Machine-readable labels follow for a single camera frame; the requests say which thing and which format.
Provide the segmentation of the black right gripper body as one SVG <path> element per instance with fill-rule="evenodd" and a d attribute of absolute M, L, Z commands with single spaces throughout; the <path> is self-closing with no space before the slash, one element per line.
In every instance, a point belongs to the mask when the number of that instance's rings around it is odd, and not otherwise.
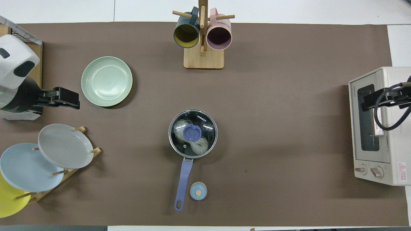
<path fill-rule="evenodd" d="M 405 86 L 393 89 L 389 92 L 389 107 L 398 106 L 400 109 L 411 105 L 411 87 Z"/>

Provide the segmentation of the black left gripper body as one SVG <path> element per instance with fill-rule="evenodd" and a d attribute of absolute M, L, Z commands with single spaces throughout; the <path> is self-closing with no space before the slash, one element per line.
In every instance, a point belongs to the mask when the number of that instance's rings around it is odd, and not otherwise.
<path fill-rule="evenodd" d="M 32 111 L 35 114 L 42 114 L 44 107 L 60 107 L 61 102 L 57 102 L 57 98 L 60 96 L 60 90 L 54 89 L 53 91 L 44 91 L 40 94 L 39 98 L 32 106 Z"/>

